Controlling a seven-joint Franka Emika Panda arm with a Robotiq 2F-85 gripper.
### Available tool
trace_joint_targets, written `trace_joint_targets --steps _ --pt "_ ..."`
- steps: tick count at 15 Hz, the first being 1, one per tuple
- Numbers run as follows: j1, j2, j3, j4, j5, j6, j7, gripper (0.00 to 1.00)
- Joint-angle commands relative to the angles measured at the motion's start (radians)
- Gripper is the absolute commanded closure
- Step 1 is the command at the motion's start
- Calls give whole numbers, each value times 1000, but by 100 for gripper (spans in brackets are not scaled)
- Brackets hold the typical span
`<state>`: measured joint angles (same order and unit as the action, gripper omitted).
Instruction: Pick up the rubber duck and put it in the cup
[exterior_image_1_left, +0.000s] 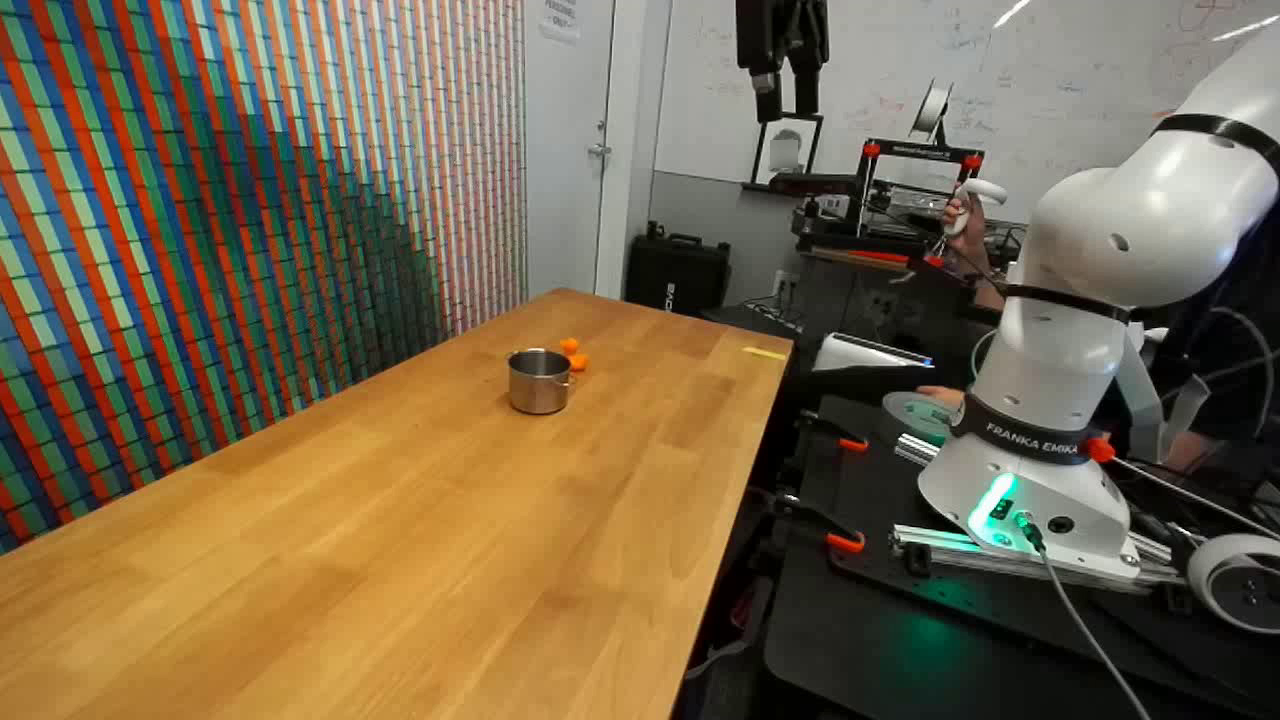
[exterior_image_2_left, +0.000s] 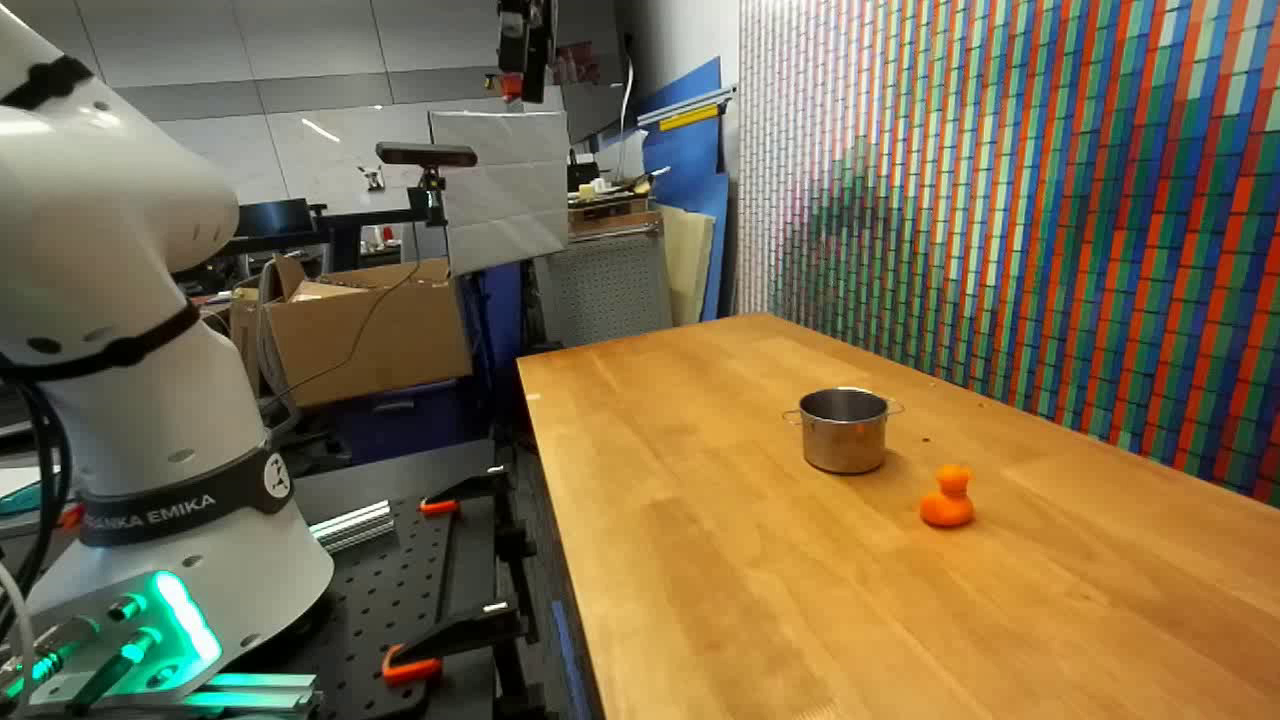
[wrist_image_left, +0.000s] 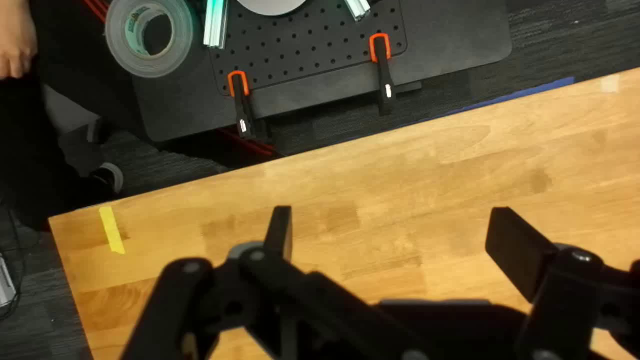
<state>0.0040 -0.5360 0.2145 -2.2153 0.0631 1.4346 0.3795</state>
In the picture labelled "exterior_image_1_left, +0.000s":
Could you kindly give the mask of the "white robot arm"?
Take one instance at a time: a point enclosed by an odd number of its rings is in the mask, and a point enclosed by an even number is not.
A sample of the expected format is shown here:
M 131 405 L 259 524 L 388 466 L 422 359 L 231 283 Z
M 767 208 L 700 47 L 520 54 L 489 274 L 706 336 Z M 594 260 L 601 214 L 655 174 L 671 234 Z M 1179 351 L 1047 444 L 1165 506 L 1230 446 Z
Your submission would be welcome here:
M 1127 500 L 1087 424 L 1131 312 L 1206 293 L 1276 204 L 1280 28 L 1250 35 L 1117 166 L 1073 173 L 1032 214 L 957 434 L 918 488 L 991 553 L 1127 569 Z

